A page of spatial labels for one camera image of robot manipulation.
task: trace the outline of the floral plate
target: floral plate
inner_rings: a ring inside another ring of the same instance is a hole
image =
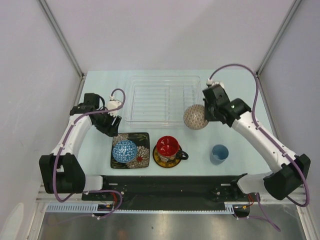
[[[137,147],[135,158],[127,163],[117,162],[112,154],[116,144],[120,141],[130,140]],[[147,132],[119,133],[113,137],[111,149],[111,168],[113,169],[141,169],[149,166],[150,162],[150,138]]]

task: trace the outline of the red teacup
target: red teacup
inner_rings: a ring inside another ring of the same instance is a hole
[[[189,155],[185,151],[180,150],[179,143],[173,136],[161,137],[156,143],[156,150],[165,159],[177,158],[187,160],[189,158]]]

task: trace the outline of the light blue plastic cup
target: light blue plastic cup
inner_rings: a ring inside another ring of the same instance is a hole
[[[214,165],[223,163],[229,156],[229,150],[222,144],[215,145],[210,153],[210,161]]]

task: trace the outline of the table surface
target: table surface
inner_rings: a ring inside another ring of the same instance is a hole
[[[206,87],[206,81],[212,70],[132,70],[132,71],[89,71],[81,93],[80,102],[85,93],[96,93],[106,101],[115,88],[126,91],[132,76],[199,76],[201,86]],[[215,75],[215,80],[224,83],[230,100],[241,98],[250,107],[255,94],[255,81],[252,75],[242,69],[221,70]],[[116,99],[122,100],[120,92],[115,94]],[[259,153],[239,133],[220,122],[210,122],[201,130],[191,130],[184,127],[176,128],[132,128],[126,122],[125,110],[119,115],[122,121],[119,133],[148,132],[150,135],[151,152],[157,140],[165,135],[175,137],[182,149],[189,154],[189,159],[182,161],[173,168],[158,166],[150,155],[150,164],[139,169],[113,169],[110,167],[112,138],[100,133],[92,127],[86,134],[79,151],[78,161],[86,174],[112,176],[221,176],[260,174],[270,169]],[[259,95],[256,116],[259,121],[271,132],[261,96]],[[220,165],[210,162],[210,152],[217,144],[225,145],[229,150],[228,158]]]

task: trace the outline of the clear plastic tray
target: clear plastic tray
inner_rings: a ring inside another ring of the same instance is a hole
[[[179,127],[185,110],[201,103],[199,76],[133,76],[125,120],[131,127]]]

